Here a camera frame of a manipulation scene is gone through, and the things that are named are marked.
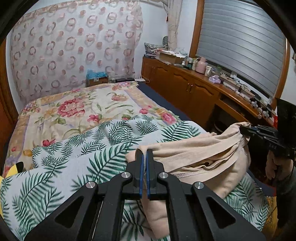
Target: white blanket with green leaves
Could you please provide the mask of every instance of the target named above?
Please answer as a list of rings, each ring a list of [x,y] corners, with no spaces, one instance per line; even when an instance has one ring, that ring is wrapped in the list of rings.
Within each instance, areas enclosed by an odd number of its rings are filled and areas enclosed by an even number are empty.
[[[100,184],[123,172],[125,155],[138,145],[182,140],[203,132],[191,121],[163,127],[157,120],[142,115],[131,120],[108,121],[48,147],[36,147],[33,149],[35,169],[1,182],[4,220],[18,239],[23,240],[86,182]],[[267,200],[248,174],[225,201],[262,230],[268,213]],[[135,201],[125,202],[121,240],[153,240],[149,224]]]

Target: gray sleeve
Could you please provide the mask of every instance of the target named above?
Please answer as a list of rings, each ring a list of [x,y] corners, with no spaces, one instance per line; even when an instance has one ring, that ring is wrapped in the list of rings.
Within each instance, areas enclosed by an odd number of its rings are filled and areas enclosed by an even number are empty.
[[[296,169],[291,175],[276,185],[276,204],[278,210],[278,227],[281,228],[295,215],[296,203]]]

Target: tied curtain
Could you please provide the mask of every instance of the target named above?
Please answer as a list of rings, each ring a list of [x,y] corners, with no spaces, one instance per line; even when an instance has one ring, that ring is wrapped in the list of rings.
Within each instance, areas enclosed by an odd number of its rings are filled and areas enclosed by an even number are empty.
[[[168,46],[171,51],[177,48],[182,1],[168,0]]]
[[[85,87],[88,69],[134,77],[143,28],[135,0],[79,0],[24,15],[10,41],[11,69],[23,105]]]

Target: window blind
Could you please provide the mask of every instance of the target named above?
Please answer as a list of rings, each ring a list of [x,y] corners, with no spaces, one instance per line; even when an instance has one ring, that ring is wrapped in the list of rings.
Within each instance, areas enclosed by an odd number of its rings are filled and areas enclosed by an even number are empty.
[[[205,0],[198,56],[237,72],[272,96],[284,46],[284,34],[255,2]]]

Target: human hand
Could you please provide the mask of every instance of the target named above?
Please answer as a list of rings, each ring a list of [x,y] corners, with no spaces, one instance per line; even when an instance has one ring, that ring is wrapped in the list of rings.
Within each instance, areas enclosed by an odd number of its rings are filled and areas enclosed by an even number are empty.
[[[265,167],[266,176],[268,179],[275,178],[275,170],[281,167],[281,171],[277,173],[277,179],[283,180],[289,176],[293,170],[293,161],[284,157],[275,157],[272,151],[268,152],[267,162]]]

